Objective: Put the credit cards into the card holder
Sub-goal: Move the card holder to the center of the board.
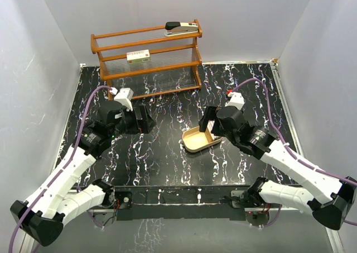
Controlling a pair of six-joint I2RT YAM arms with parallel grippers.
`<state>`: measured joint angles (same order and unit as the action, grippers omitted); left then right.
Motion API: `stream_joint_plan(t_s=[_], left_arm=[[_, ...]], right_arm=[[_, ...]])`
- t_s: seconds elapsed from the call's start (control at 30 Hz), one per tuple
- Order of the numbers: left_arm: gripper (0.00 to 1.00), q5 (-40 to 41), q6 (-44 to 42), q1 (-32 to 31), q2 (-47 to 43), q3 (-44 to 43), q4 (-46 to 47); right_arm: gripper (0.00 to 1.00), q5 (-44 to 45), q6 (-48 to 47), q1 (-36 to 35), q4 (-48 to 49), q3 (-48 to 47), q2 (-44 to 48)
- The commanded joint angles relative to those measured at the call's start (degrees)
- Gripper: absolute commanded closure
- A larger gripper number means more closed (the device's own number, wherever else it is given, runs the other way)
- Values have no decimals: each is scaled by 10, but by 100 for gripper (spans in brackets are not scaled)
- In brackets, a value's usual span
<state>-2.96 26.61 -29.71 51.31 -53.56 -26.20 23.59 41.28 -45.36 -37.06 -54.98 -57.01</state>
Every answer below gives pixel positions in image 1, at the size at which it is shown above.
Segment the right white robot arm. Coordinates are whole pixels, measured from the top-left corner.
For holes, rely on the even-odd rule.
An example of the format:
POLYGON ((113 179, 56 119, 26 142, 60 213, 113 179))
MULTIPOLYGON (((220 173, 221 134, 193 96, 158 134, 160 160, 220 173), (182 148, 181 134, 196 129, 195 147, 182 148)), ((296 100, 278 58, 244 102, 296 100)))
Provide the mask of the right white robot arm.
POLYGON ((263 126, 251 125, 234 106, 205 109, 199 130, 226 137, 241 152, 269 164, 299 184, 298 188, 258 178, 247 190, 252 205, 276 203, 309 213, 323 226, 339 230, 356 198, 356 180, 328 174, 271 134, 263 126))

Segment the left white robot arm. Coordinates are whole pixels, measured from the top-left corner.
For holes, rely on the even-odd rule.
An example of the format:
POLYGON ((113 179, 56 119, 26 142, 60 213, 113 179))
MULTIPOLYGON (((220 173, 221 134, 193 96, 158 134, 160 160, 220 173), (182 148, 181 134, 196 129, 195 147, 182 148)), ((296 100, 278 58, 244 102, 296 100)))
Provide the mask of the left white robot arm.
POLYGON ((71 197, 67 194, 116 137, 148 134, 156 125, 144 104, 130 110, 119 102, 107 101, 98 113, 99 119, 83 125, 62 162, 45 182, 25 201, 16 200, 10 207, 17 227, 43 247, 52 244, 77 216, 92 207, 108 208, 114 204, 114 188, 101 179, 71 197))

